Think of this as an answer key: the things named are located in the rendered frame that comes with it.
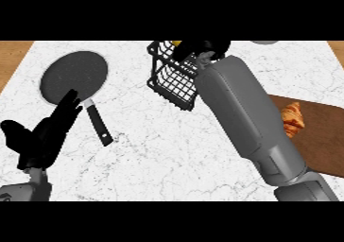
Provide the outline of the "brown wooden cutting board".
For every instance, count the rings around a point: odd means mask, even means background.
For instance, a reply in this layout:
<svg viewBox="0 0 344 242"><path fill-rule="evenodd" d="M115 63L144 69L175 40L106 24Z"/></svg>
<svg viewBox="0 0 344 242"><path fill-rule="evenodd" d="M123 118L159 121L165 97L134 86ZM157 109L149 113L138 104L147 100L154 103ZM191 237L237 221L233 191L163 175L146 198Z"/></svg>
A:
<svg viewBox="0 0 344 242"><path fill-rule="evenodd" d="M344 178L344 109L331 105L271 95L278 111L300 103L303 128L290 138L308 167Z"/></svg>

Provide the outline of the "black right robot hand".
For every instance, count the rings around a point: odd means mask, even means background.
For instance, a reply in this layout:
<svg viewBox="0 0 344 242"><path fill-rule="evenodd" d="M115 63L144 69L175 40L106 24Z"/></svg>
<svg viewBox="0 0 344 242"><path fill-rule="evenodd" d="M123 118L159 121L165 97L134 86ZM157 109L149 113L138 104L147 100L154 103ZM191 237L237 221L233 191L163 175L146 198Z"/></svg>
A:
<svg viewBox="0 0 344 242"><path fill-rule="evenodd" d="M172 50L171 58L175 61L184 61L190 55L197 56L200 53L212 51L210 60L215 61L224 57L228 46L230 40L181 41Z"/></svg>

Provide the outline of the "dark grey frying pan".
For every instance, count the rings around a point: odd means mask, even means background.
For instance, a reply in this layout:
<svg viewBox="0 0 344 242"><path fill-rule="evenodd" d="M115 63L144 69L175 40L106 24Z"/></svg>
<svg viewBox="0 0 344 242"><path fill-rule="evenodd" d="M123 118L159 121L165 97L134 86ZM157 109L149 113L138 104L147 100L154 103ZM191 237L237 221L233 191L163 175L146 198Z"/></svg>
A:
<svg viewBox="0 0 344 242"><path fill-rule="evenodd" d="M103 146L112 142L112 136L93 103L93 95L98 91L107 76L107 62L91 51L76 51L59 57L45 68L40 78L40 95L57 105L66 92L76 91L93 123L93 129Z"/></svg>

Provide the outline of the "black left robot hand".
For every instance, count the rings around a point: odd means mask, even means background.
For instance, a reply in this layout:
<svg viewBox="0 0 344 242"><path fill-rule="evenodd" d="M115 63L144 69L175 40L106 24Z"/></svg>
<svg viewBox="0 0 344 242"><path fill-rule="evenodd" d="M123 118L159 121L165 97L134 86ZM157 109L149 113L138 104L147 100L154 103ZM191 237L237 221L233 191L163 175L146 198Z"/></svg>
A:
<svg viewBox="0 0 344 242"><path fill-rule="evenodd" d="M66 133L73 124L79 106L78 92L69 90L53 113L44 117L32 130L28 130L13 120L0 122L7 148L17 153L16 168L45 169L53 165L65 142Z"/></svg>

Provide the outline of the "golden croissant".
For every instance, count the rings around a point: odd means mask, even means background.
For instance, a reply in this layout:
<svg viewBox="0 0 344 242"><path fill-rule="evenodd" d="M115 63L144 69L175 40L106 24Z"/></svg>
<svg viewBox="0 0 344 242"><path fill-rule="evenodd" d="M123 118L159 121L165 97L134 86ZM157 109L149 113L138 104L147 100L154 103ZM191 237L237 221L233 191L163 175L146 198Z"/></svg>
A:
<svg viewBox="0 0 344 242"><path fill-rule="evenodd" d="M283 122L283 131L286 136L291 138L303 128L303 116L300 113L300 103L290 103L280 111Z"/></svg>

